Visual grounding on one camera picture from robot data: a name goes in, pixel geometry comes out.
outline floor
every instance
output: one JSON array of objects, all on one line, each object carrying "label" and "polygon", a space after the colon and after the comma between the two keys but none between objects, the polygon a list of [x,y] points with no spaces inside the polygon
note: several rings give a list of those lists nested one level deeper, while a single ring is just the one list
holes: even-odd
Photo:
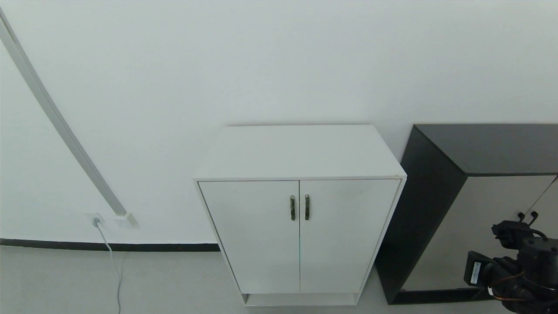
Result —
[{"label": "floor", "polygon": [[[355,307],[246,309],[220,253],[116,252],[122,313],[509,313],[497,301],[388,306],[373,270]],[[0,312],[117,313],[117,279],[105,251],[2,246]]]}]

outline wire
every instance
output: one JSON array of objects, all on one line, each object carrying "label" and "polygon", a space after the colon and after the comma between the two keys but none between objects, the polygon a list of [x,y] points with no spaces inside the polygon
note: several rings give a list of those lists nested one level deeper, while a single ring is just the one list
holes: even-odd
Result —
[{"label": "wire", "polygon": [[536,235],[540,235],[544,240],[548,240],[548,239],[549,239],[544,233],[542,233],[542,232],[539,231],[539,230],[535,230],[535,229],[529,228],[529,231],[530,231],[530,232],[533,232],[533,233],[536,234]]},{"label": "wire", "polygon": [[496,300],[500,300],[500,301],[525,301],[525,299],[516,299],[516,298],[503,298],[503,297],[499,297],[499,296],[494,296],[494,298]]},{"label": "wire", "polygon": [[517,274],[517,275],[513,275],[513,276],[509,276],[509,277],[500,278],[500,279],[498,279],[497,281],[495,281],[495,282],[489,284],[488,286],[492,288],[492,287],[494,287],[494,285],[496,285],[496,284],[498,284],[498,283],[500,283],[500,282],[502,282],[502,281],[510,280],[510,279],[519,277],[519,276],[521,276],[521,275],[523,275],[523,274],[525,274],[525,271],[522,271],[522,272],[520,272],[520,273]]},{"label": "wire", "polygon": [[93,226],[95,226],[97,230],[99,230],[99,232],[101,233],[101,237],[103,237],[103,241],[105,242],[105,245],[108,247],[108,251],[110,252],[110,260],[112,261],[112,265],[114,266],[114,271],[118,276],[118,288],[116,289],[116,301],[118,302],[118,314],[120,314],[120,309],[121,309],[120,308],[120,284],[122,283],[122,277],[120,276],[118,270],[116,269],[116,264],[114,263],[114,258],[112,257],[112,249],[110,248],[110,245],[108,245],[107,239],[105,239],[103,232],[101,231],[101,228],[99,228],[99,221],[93,219]]}]

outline wall socket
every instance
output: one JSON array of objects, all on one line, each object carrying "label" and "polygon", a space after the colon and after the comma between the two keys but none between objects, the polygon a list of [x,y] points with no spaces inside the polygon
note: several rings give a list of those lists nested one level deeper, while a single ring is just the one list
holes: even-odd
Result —
[{"label": "wall socket", "polygon": [[89,224],[93,223],[93,218],[99,218],[99,220],[101,220],[101,224],[104,224],[104,219],[99,213],[85,213],[85,216],[87,217],[87,222]]},{"label": "wall socket", "polygon": [[124,216],[116,216],[114,222],[120,228],[139,228],[137,220],[134,218],[132,213],[126,213]]}]

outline white cabinet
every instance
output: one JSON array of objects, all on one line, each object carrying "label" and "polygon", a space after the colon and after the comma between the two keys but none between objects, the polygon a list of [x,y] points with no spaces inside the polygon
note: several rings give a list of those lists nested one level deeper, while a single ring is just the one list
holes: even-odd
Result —
[{"label": "white cabinet", "polygon": [[371,125],[226,127],[194,178],[247,306],[355,305],[405,180]]}]

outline electrical wire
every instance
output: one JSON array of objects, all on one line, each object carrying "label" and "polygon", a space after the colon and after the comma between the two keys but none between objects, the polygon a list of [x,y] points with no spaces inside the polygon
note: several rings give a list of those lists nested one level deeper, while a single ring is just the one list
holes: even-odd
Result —
[{"label": "electrical wire", "polygon": [[110,260],[112,261],[112,265],[114,266],[114,271],[116,272],[116,275],[118,276],[118,288],[116,289],[116,301],[118,302],[118,314],[120,314],[120,284],[122,283],[122,277],[120,276],[120,274],[118,273],[118,269],[116,269],[116,264],[114,263],[114,258],[112,256],[112,249],[110,248],[110,245],[108,245],[107,239],[105,239],[103,232],[101,231],[101,228],[99,228],[99,222],[100,220],[98,220],[98,218],[94,218],[93,219],[93,226],[95,226],[97,228],[97,230],[99,230],[99,233],[101,233],[101,237],[103,237],[103,241],[105,242],[105,245],[108,247],[108,251],[110,252]]},{"label": "electrical wire", "polygon": [[519,277],[519,276],[521,276],[521,275],[523,275],[523,274],[525,274],[525,271],[520,272],[520,273],[517,274],[517,275],[513,275],[513,276],[509,276],[509,277],[500,278],[500,279],[498,279],[497,281],[495,281],[495,282],[489,284],[488,286],[492,288],[492,287],[494,287],[496,284],[499,284],[499,283],[502,282],[502,281],[510,280],[510,279],[513,279],[513,278],[517,278],[517,277]]}]

